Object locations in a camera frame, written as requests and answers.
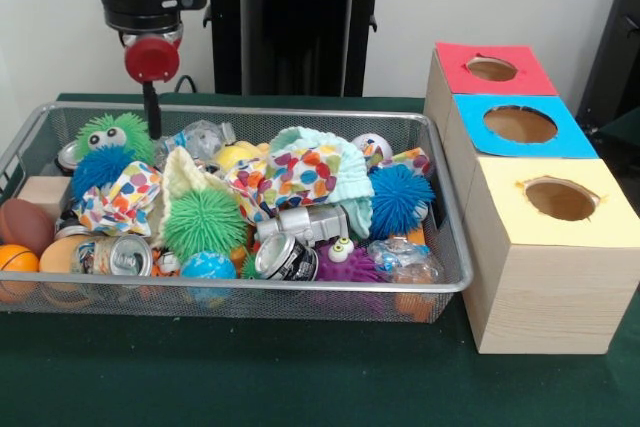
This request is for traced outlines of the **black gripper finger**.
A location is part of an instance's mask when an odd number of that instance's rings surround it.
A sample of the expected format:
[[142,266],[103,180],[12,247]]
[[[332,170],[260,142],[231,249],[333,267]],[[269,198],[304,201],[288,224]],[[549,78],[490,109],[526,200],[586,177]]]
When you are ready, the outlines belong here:
[[152,82],[142,83],[142,94],[149,136],[152,140],[158,140],[162,135],[161,110],[158,95]]

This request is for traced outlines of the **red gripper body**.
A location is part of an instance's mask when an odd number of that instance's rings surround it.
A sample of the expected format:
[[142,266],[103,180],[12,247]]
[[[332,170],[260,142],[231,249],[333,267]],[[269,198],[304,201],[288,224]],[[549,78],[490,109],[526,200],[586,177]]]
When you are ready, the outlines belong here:
[[124,48],[124,64],[129,76],[142,84],[168,82],[179,69],[179,44],[159,36],[137,37]]

